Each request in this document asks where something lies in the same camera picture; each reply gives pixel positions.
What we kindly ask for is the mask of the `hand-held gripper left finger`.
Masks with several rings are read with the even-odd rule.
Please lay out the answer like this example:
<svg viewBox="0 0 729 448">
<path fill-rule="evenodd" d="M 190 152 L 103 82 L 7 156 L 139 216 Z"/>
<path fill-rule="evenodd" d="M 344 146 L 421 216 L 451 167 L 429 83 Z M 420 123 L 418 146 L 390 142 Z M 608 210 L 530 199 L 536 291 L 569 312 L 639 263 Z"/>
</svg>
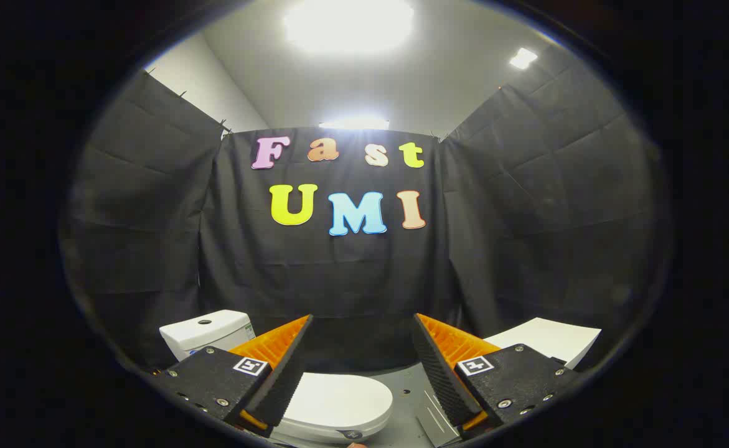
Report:
<svg viewBox="0 0 729 448">
<path fill-rule="evenodd" d="M 313 320 L 305 315 L 230 350 L 200 348 L 154 375 L 153 385 L 229 426 L 270 437 L 304 374 Z"/>
</svg>

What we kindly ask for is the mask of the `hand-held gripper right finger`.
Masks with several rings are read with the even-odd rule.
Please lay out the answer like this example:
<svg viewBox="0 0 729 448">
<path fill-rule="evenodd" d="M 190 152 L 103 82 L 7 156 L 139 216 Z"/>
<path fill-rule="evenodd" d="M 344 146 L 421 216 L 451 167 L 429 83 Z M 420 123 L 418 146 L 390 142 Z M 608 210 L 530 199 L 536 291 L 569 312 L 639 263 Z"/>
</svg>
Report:
<svg viewBox="0 0 729 448">
<path fill-rule="evenodd" d="M 413 315 L 412 341 L 442 413 L 464 440 L 548 408 L 580 380 L 563 360 L 527 344 L 500 348 L 421 313 Z"/>
</svg>

